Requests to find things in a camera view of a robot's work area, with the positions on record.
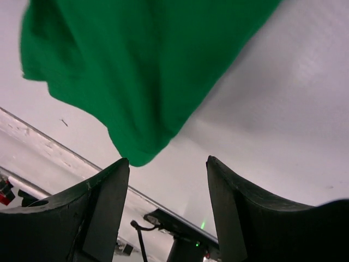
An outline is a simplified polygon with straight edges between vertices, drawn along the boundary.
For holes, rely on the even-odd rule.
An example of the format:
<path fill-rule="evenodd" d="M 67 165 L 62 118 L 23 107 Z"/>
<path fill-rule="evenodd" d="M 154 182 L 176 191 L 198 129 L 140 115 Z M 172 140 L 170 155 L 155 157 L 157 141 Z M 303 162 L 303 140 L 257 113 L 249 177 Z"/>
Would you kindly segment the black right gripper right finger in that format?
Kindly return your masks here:
<path fill-rule="evenodd" d="M 206 167 L 222 261 L 348 261 L 348 200 L 305 205 L 257 186 L 213 156 Z"/>

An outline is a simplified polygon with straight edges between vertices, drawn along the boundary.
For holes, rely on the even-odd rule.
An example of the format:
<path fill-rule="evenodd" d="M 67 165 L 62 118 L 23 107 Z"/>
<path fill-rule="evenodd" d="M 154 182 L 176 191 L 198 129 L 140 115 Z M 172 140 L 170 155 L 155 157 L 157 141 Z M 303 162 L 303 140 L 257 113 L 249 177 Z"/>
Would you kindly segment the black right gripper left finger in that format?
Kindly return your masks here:
<path fill-rule="evenodd" d="M 29 207 L 1 211 L 1 261 L 112 261 L 129 181 L 122 158 Z"/>

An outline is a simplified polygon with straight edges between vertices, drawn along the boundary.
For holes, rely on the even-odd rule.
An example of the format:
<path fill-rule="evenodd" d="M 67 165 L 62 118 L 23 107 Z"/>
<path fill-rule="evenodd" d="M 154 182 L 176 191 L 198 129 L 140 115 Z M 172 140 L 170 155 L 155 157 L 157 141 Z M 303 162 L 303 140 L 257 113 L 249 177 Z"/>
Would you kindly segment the green t shirt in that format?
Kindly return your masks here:
<path fill-rule="evenodd" d="M 148 164 L 279 1 L 29 1 L 23 77 L 97 118 L 132 166 Z"/>

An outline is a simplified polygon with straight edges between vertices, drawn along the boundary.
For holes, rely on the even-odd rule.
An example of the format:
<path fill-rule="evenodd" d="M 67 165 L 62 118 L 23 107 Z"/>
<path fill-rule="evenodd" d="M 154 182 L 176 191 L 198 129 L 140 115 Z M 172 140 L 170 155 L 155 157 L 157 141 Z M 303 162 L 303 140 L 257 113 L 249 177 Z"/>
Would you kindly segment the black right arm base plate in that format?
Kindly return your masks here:
<path fill-rule="evenodd" d="M 221 261 L 218 242 L 205 235 L 202 229 L 195 229 L 161 209 L 145 214 L 143 219 L 152 227 L 142 227 L 135 220 L 130 222 L 137 231 L 143 261 L 148 261 L 148 257 L 142 232 L 153 230 L 166 231 L 173 237 L 167 262 Z"/>

